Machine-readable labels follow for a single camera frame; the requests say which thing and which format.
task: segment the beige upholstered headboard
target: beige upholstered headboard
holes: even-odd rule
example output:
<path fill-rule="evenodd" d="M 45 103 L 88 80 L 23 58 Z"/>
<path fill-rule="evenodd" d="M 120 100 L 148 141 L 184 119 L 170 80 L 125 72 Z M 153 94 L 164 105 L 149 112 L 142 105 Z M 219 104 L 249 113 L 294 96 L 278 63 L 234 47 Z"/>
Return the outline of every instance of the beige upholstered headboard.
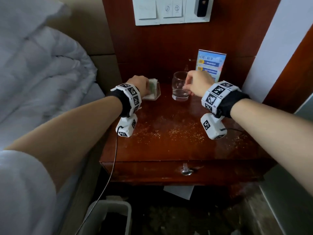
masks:
<path fill-rule="evenodd" d="M 102 0 L 60 0 L 72 11 L 48 25 L 78 41 L 98 68 L 97 83 L 104 92 L 121 83 Z"/>

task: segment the white sleeve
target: white sleeve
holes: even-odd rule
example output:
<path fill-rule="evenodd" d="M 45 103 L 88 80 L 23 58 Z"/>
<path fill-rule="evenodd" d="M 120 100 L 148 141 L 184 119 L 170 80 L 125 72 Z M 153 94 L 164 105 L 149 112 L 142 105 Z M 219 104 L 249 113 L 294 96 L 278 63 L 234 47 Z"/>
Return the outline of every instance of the white sleeve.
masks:
<path fill-rule="evenodd" d="M 0 152 L 0 234 L 52 234 L 54 183 L 36 158 Z"/>

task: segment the black wrist strap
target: black wrist strap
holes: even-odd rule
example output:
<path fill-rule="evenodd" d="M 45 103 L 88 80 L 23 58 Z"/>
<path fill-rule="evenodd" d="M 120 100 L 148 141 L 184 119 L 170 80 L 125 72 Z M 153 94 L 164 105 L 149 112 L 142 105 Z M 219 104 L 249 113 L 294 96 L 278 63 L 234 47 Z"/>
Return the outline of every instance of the black wrist strap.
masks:
<path fill-rule="evenodd" d="M 129 98 L 125 95 L 125 93 L 122 90 L 114 90 L 110 91 L 110 93 L 107 96 L 115 96 L 119 98 L 119 100 L 122 103 L 123 110 L 122 113 L 119 115 L 120 117 L 129 117 L 129 111 L 131 110 L 131 104 L 129 103 Z"/>
<path fill-rule="evenodd" d="M 225 116 L 227 118 L 231 118 L 230 111 L 234 104 L 242 99 L 250 99 L 248 94 L 242 93 L 238 90 L 231 91 L 220 103 L 217 108 L 216 118 L 220 118 L 221 116 Z"/>

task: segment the wooden nightstand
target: wooden nightstand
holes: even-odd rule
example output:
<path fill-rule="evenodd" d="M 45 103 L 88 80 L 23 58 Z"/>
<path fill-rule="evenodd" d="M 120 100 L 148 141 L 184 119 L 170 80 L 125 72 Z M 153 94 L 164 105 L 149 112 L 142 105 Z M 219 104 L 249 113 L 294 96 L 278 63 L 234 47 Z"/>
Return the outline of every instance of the wooden nightstand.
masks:
<path fill-rule="evenodd" d="M 172 99 L 171 85 L 161 84 L 156 101 L 143 101 L 138 123 L 130 138 L 119 137 L 112 181 L 146 185 L 221 185 L 256 181 L 276 162 L 250 137 L 228 130 L 210 140 L 200 122 L 208 111 L 201 99 Z M 111 172 L 117 119 L 111 126 L 100 163 Z M 225 118 L 226 128 L 242 129 Z M 190 175 L 184 175 L 183 165 Z"/>

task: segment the black device on wall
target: black device on wall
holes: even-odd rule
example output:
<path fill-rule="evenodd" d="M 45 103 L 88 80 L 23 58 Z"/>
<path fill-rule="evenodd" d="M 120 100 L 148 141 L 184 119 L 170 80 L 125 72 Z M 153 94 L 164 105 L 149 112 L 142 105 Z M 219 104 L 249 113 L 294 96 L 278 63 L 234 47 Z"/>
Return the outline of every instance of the black device on wall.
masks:
<path fill-rule="evenodd" d="M 207 15 L 209 0 L 196 0 L 195 15 L 205 17 Z"/>

